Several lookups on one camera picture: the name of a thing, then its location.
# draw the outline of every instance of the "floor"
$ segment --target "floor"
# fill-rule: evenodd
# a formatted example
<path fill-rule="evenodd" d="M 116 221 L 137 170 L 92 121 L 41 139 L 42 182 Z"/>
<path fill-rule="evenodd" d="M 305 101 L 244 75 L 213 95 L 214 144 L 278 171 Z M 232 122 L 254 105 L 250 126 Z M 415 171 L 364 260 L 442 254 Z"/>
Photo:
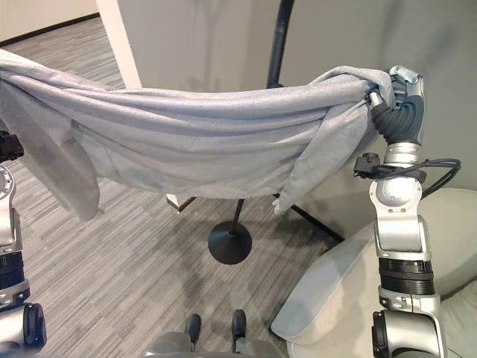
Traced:
<path fill-rule="evenodd" d="M 123 86 L 100 19 L 4 49 Z M 230 351 L 236 309 L 247 313 L 249 337 L 286 352 L 270 323 L 332 240 L 293 212 L 274 217 L 272 197 L 245 201 L 241 223 L 252 234 L 252 252 L 224 266 L 206 241 L 217 223 L 231 219 L 236 201 L 198 199 L 178 214 L 163 195 L 101 179 L 98 215 L 78 222 L 20 162 L 10 168 L 31 301 L 43 305 L 47 320 L 41 357 L 140 357 L 161 333 L 182 330 L 191 313 L 203 318 L 199 350 Z"/>

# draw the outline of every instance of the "black rubber joint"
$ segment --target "black rubber joint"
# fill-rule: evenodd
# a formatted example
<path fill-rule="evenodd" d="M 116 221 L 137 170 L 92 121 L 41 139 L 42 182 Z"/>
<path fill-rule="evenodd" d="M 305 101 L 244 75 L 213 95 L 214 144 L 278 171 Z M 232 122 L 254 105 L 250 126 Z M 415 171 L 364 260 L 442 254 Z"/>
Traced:
<path fill-rule="evenodd" d="M 434 273 L 430 261 L 379 259 L 381 286 L 410 295 L 433 295 Z"/>

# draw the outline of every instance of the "draped fabric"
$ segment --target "draped fabric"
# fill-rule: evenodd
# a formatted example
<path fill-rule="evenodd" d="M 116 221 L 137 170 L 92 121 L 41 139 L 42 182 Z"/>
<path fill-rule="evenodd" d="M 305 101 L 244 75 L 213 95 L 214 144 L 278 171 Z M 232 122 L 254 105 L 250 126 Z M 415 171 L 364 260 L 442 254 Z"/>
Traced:
<path fill-rule="evenodd" d="M 113 90 L 44 66 L 2 60 L 0 120 L 25 165 L 80 219 L 97 178 L 204 198 L 279 193 L 280 213 L 374 135 L 366 94 L 392 106 L 385 72 L 337 67 L 297 87 L 199 93 Z"/>

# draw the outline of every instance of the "wire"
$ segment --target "wire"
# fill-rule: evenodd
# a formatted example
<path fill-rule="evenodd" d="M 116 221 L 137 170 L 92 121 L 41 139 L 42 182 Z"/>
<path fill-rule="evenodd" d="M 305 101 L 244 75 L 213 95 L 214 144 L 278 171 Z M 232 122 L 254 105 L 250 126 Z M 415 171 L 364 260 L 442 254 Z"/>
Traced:
<path fill-rule="evenodd" d="M 430 187 L 423 191 L 422 198 L 431 195 L 433 192 L 438 191 L 448 182 L 450 182 L 454 176 L 457 175 L 458 171 L 461 170 L 461 161 L 454 158 L 441 158 L 441 159 L 426 159 L 421 163 L 409 166 L 407 168 L 398 168 L 395 166 L 382 166 L 382 173 L 379 173 L 376 176 L 376 179 L 392 178 L 405 175 L 406 173 L 412 172 L 420 168 L 450 168 L 450 170 L 444 174 L 442 177 L 437 179 Z"/>

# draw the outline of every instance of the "cushion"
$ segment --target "cushion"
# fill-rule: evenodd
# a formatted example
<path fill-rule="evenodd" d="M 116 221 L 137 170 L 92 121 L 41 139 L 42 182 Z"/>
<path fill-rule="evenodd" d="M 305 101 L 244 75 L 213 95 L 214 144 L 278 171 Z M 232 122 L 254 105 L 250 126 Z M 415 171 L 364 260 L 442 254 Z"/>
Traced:
<path fill-rule="evenodd" d="M 447 358 L 475 357 L 477 352 L 477 281 L 442 303 Z"/>
<path fill-rule="evenodd" d="M 429 227 L 436 287 L 445 295 L 477 272 L 477 192 L 442 189 L 423 200 L 419 211 Z M 350 239 L 353 243 L 347 240 L 323 255 L 290 294 L 272 330 L 291 341 L 292 356 L 299 345 L 317 341 L 324 357 L 339 357 L 341 349 L 369 356 L 372 312 L 381 309 L 372 232 L 370 224 Z"/>

